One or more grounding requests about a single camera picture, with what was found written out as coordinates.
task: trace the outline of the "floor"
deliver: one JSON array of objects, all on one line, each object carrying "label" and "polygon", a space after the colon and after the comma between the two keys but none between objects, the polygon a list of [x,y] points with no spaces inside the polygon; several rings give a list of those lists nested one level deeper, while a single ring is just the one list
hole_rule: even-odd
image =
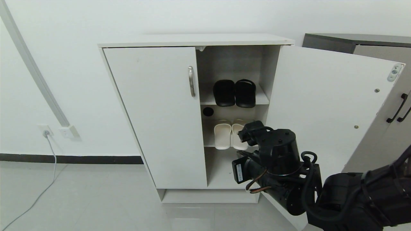
[{"label": "floor", "polygon": [[[53,164],[0,162],[0,227],[52,181]],[[55,183],[6,231],[294,231],[258,204],[162,204],[143,165],[58,164]]]}]

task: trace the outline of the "label on robot arm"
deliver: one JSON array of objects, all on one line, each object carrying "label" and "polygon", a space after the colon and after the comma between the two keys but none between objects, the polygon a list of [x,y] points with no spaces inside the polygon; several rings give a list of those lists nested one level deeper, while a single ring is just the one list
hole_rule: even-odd
[{"label": "label on robot arm", "polygon": [[241,170],[241,164],[237,164],[236,165],[237,168],[237,177],[238,177],[238,181],[241,182],[242,181],[242,170]]}]

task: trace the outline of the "baseboard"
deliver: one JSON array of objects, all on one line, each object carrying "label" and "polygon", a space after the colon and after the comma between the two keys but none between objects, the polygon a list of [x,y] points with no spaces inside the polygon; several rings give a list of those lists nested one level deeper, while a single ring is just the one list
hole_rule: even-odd
[{"label": "baseboard", "polygon": [[[0,153],[0,161],[54,163],[52,155]],[[143,164],[141,156],[57,156],[59,164]]]}]

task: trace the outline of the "silver handle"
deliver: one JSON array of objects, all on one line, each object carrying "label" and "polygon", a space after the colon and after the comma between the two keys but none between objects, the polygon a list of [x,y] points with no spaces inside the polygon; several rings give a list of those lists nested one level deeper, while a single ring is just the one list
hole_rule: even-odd
[{"label": "silver handle", "polygon": [[189,66],[188,67],[188,80],[190,81],[190,91],[191,91],[191,96],[195,97],[196,93],[194,92],[193,77],[194,77],[194,69],[192,66]]}]

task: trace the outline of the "white cable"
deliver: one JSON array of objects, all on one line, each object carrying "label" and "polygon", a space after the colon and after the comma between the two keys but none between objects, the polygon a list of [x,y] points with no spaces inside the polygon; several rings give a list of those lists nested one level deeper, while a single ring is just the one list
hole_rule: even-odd
[{"label": "white cable", "polygon": [[48,144],[50,145],[50,149],[51,152],[53,153],[54,156],[54,170],[53,170],[53,181],[51,182],[51,184],[37,197],[37,199],[34,201],[34,203],[30,206],[30,208],[28,208],[24,213],[22,213],[20,216],[16,217],[12,222],[10,222],[8,225],[6,225],[6,227],[2,230],[6,230],[13,222],[15,222],[18,218],[20,218],[21,216],[23,216],[25,213],[27,213],[30,209],[32,209],[34,207],[34,205],[37,203],[37,201],[40,199],[40,197],[47,191],[48,188],[50,188],[50,186],[54,183],[55,181],[55,167],[57,165],[57,157],[54,154],[53,151],[53,147],[51,146],[50,140],[48,139],[48,135],[50,135],[50,133],[46,130],[43,132],[43,136],[47,139]]}]

